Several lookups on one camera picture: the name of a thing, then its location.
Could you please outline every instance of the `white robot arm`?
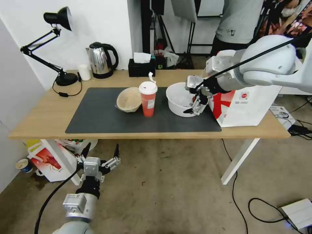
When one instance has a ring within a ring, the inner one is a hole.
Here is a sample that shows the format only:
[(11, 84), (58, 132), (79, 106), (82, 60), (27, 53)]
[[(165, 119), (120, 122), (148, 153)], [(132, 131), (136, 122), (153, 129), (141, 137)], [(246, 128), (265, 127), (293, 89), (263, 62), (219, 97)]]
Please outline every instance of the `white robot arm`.
[(312, 42), (307, 46), (301, 64), (295, 48), (290, 44), (294, 40), (298, 39), (269, 35), (260, 38), (246, 50), (225, 50), (212, 56), (206, 62), (208, 78), (187, 78), (185, 88), (195, 94), (196, 99), (192, 108), (185, 113), (199, 115), (212, 95), (255, 85), (274, 84), (311, 93)]
[(104, 175), (119, 165), (121, 160), (118, 144), (116, 145), (113, 158), (108, 161), (96, 157), (87, 157), (90, 146), (91, 143), (83, 149), (80, 156), (77, 156), (78, 164), (76, 171), (63, 181), (45, 201), (40, 209), (35, 225), (35, 234), (38, 234), (42, 213), (53, 194), (81, 169), (84, 170), (84, 174), (81, 177), (82, 186), (77, 189), (76, 193), (67, 194), (63, 202), (68, 222), (54, 231), (53, 234), (93, 234), (89, 223), (94, 218), (96, 201), (100, 197), (100, 183), (104, 181)]

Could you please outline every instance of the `tissue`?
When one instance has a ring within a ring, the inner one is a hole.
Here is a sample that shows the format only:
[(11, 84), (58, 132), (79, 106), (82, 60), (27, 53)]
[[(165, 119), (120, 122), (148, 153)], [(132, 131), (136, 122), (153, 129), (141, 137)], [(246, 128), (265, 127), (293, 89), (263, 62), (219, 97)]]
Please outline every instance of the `tissue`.
[(149, 63), (150, 62), (150, 54), (146, 53), (134, 53), (133, 60), (135, 63)]

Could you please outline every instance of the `red cup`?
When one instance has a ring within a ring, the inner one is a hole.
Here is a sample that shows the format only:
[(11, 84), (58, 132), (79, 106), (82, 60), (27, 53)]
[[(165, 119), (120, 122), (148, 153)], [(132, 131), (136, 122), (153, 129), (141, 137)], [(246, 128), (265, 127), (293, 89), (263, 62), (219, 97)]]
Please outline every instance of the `red cup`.
[(139, 86), (142, 98), (142, 108), (145, 117), (152, 117), (154, 114), (157, 85), (151, 81), (145, 81)]

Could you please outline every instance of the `concrete floor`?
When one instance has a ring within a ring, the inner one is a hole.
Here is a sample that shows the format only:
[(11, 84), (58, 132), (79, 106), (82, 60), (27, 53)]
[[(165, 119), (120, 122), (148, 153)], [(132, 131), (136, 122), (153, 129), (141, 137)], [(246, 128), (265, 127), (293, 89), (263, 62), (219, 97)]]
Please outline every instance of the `concrete floor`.
[[(277, 99), (289, 111), (304, 99)], [(312, 107), (294, 112), (311, 122)], [(212, 140), (100, 140), (90, 153), (102, 159), (113, 155), (120, 144), (122, 163), (105, 177), (96, 218), (95, 233), (245, 233), (231, 189), (220, 177), (230, 164), (222, 141)], [(225, 140), (232, 157), (242, 140)], [(260, 140), (239, 169), (235, 198), (244, 213), (249, 233), (293, 234), (285, 222), (264, 224), (248, 212), (247, 203), (260, 197), (275, 206), (303, 198), (312, 199), (312, 145), (300, 137)], [(59, 183), (38, 181), (20, 173), (0, 194), (2, 234), (33, 233), (38, 211)], [(40, 233), (52, 233), (65, 222), (62, 202), (77, 187), (68, 182), (46, 207)], [(271, 208), (255, 202), (253, 211), (263, 219), (277, 218)]]

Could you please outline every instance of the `lamp base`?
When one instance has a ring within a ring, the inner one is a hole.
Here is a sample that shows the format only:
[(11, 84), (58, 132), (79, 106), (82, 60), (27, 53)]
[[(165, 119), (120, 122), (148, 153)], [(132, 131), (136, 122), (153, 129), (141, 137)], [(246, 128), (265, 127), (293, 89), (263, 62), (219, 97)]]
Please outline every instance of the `lamp base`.
[(65, 73), (65, 74), (59, 74), (55, 80), (56, 84), (58, 86), (68, 86), (72, 85), (78, 81), (78, 77), (74, 73)]

